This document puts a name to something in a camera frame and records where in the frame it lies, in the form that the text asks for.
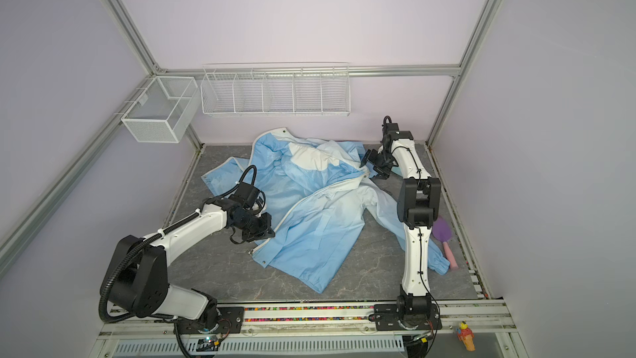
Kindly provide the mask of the light blue zip jacket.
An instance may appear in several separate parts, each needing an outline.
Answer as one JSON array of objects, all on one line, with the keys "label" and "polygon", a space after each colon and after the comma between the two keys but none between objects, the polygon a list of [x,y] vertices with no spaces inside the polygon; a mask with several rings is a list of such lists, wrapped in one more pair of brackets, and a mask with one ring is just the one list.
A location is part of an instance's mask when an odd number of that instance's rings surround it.
[{"label": "light blue zip jacket", "polygon": [[253,249],[253,260],[263,267],[323,293],[358,240],[368,211],[403,250],[412,249],[414,276],[403,282],[425,293],[428,270],[444,275],[450,263],[427,232],[407,236],[397,202],[371,181],[374,171],[361,167],[363,152],[360,142],[301,139],[273,129],[254,141],[250,158],[230,157],[201,179],[218,196],[236,186],[248,166],[256,167],[255,186],[266,196],[275,232]]}]

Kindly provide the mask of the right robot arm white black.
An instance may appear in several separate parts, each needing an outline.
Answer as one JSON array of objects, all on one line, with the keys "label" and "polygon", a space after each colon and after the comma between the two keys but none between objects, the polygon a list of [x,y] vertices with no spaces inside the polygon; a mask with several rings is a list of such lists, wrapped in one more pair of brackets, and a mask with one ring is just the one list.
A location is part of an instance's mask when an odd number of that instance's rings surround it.
[{"label": "right robot arm white black", "polygon": [[397,323],[408,330],[425,325],[435,329],[438,306],[429,288],[427,263],[428,243],[439,216],[442,184],[422,164],[411,132],[401,131],[397,124],[385,124],[381,144],[381,149],[366,152],[362,164],[372,164],[382,179],[389,178],[394,167],[402,175],[397,218],[404,228],[406,254],[396,303]]}]

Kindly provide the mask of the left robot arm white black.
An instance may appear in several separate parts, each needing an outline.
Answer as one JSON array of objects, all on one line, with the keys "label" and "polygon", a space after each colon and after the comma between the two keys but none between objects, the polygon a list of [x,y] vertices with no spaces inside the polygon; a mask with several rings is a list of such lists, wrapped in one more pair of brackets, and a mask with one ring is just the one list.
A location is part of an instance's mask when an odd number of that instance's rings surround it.
[{"label": "left robot arm white black", "polygon": [[99,289],[100,320],[187,320],[200,331],[214,331],[221,321],[217,299],[170,284],[168,268],[203,239],[227,228],[240,230],[246,242],[275,236],[267,212],[255,214],[234,204],[206,204],[153,234],[119,240]]}]

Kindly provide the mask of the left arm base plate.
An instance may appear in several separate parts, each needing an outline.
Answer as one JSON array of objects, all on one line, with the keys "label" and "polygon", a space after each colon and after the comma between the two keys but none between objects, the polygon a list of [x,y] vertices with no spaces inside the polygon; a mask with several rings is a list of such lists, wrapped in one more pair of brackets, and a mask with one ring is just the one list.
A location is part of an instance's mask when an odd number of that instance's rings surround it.
[{"label": "left arm base plate", "polygon": [[241,333],[244,314],[245,307],[242,306],[219,307],[216,308],[214,325],[180,319],[177,321],[177,329],[182,335],[238,334]]}]

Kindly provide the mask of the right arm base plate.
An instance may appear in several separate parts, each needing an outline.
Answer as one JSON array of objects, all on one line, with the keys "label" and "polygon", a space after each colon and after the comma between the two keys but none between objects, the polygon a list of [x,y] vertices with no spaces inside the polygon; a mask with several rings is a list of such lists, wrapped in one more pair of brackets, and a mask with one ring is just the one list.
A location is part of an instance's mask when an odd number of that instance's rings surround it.
[{"label": "right arm base plate", "polygon": [[374,305],[369,315],[378,331],[432,331],[442,328],[436,305],[425,308],[399,308],[397,303]]}]

